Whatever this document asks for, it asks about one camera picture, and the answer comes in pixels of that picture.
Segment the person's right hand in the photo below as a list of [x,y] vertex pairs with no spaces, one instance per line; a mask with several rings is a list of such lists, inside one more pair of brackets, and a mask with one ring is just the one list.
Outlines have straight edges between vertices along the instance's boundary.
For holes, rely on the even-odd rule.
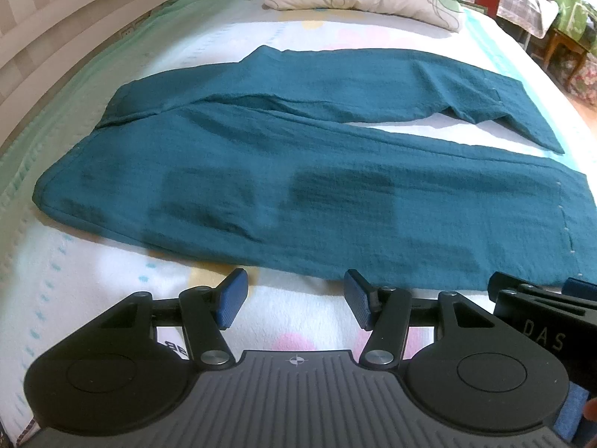
[[[590,401],[587,401],[587,404],[583,410],[583,416],[593,425],[597,424],[597,398],[591,398]],[[585,448],[595,448],[596,446],[597,434],[594,434],[592,438],[585,444]]]

